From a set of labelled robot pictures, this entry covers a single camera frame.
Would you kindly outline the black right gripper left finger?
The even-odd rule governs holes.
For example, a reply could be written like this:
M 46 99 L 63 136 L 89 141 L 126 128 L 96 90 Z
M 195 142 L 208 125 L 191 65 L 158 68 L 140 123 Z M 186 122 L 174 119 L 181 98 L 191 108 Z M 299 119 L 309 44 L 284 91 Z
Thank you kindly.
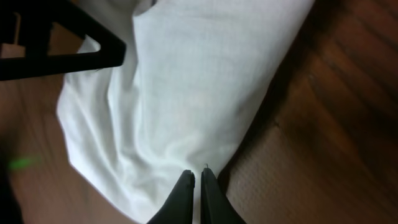
M 163 206 L 147 224 L 192 224 L 194 188 L 194 173 L 183 171 Z

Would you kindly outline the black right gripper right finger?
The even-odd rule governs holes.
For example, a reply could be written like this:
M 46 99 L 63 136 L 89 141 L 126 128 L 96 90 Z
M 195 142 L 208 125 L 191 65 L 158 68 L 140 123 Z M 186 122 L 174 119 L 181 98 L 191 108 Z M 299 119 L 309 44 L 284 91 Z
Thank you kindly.
M 201 173 L 201 224 L 246 224 L 221 191 L 210 168 Z

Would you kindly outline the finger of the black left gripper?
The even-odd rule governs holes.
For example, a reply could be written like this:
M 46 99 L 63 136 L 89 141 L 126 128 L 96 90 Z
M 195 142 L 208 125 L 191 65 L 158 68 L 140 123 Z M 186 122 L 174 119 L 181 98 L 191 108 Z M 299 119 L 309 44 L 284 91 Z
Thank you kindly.
M 75 45 L 56 43 L 59 27 L 75 39 L 90 38 L 98 49 L 79 53 Z M 98 70 L 123 64 L 126 44 L 72 1 L 1 1 L 1 80 Z

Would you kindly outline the white printed t-shirt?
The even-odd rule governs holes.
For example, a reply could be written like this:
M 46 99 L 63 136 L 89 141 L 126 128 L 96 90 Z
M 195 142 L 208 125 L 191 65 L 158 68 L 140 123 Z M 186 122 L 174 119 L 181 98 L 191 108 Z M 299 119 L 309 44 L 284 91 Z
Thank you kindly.
M 232 158 L 313 0 L 87 0 L 127 46 L 119 67 L 68 73 L 57 116 L 70 164 L 137 223 L 180 174 Z

